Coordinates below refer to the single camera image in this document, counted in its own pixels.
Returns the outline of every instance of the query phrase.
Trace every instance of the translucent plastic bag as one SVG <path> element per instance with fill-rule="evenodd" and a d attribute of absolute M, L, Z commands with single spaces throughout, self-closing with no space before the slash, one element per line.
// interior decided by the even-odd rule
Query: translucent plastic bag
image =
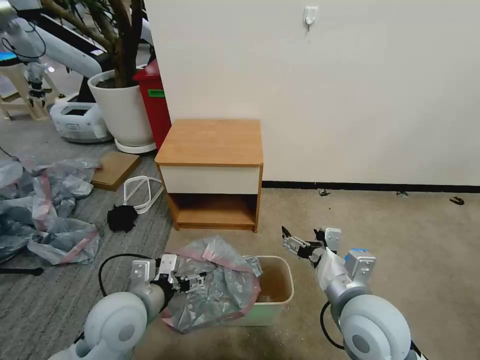
<path fill-rule="evenodd" d="M 90 159 L 49 165 L 31 157 L 1 161 L 0 262 L 27 246 L 53 265 L 90 263 L 98 249 L 97 229 L 67 217 L 76 199 L 92 191 L 90 181 L 99 167 Z"/>
<path fill-rule="evenodd" d="M 173 253 L 179 260 L 175 276 L 205 274 L 201 289 L 177 293 L 170 300 L 161 313 L 167 325 L 186 334 L 241 318 L 253 307 L 260 293 L 258 259 L 247 261 L 219 236 L 194 241 Z"/>
<path fill-rule="evenodd" d="M 27 247 L 52 265 L 89 264 L 99 248 L 97 228 L 77 219 L 57 217 L 46 232 L 45 238 L 30 241 Z"/>
<path fill-rule="evenodd" d="M 42 233 L 20 222 L 0 216 L 0 263 L 24 249 L 29 242 L 38 241 Z"/>

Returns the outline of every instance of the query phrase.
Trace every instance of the white flower pot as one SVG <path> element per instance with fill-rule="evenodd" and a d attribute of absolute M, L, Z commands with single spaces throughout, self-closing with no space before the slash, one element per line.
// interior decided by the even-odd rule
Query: white flower pot
<path fill-rule="evenodd" d="M 96 85 L 114 76 L 105 71 L 92 76 L 88 86 L 101 109 L 108 131 L 116 146 L 125 153 L 140 154 L 156 149 L 149 118 L 138 85 L 124 88 L 102 88 Z"/>

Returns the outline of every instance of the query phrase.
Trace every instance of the cardboard piece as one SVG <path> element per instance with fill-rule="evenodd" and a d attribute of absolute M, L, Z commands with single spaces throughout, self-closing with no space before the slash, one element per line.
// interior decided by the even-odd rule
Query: cardboard piece
<path fill-rule="evenodd" d="M 116 191 L 140 164 L 140 156 L 109 151 L 101 158 L 102 168 L 97 169 L 91 184 L 98 189 Z"/>

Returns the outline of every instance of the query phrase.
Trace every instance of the trash bin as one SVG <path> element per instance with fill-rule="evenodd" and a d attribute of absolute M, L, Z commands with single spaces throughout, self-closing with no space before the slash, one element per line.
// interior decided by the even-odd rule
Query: trash bin
<path fill-rule="evenodd" d="M 258 256 L 262 275 L 260 294 L 251 310 L 227 326 L 269 326 L 294 297 L 294 281 L 289 264 L 278 256 Z"/>
<path fill-rule="evenodd" d="M 133 77 L 140 85 L 141 96 L 145 104 L 151 132 L 156 148 L 160 149 L 167 136 L 172 123 L 170 122 L 167 99 L 165 99 L 164 86 L 160 77 L 157 60 L 149 63 L 144 69 L 138 71 Z"/>

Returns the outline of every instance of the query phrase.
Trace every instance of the green label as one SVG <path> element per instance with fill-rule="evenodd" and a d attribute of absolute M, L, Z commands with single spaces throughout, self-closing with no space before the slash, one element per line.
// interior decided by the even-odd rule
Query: green label
<path fill-rule="evenodd" d="M 148 96 L 151 98 L 164 98 L 165 91 L 160 89 L 148 89 Z"/>

